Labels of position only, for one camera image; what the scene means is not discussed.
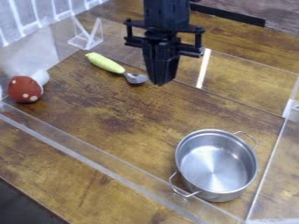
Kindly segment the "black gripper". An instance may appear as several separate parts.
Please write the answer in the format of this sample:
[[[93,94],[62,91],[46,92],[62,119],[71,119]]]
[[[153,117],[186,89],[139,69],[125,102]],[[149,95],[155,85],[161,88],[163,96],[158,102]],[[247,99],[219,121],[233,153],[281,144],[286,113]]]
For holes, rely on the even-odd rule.
[[[162,30],[157,27],[146,27],[143,20],[133,20],[131,18],[126,20],[125,25],[127,31],[126,45],[143,47],[150,81],[157,85],[169,83],[177,76],[181,55],[199,58],[205,54],[205,47],[202,46],[205,28],[187,24],[183,28]],[[134,35],[134,27],[146,29],[143,37]],[[178,37],[179,32],[195,35],[193,45],[182,42]],[[161,59],[163,59],[163,75],[159,65]]]

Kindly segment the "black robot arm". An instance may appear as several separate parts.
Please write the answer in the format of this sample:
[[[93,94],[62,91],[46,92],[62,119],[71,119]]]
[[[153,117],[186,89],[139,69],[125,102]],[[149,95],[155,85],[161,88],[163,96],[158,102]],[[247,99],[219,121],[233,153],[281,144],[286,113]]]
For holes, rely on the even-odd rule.
[[[145,0],[145,19],[125,22],[126,45],[143,49],[146,71],[157,85],[175,78],[182,55],[203,55],[205,28],[190,24],[190,1]]]

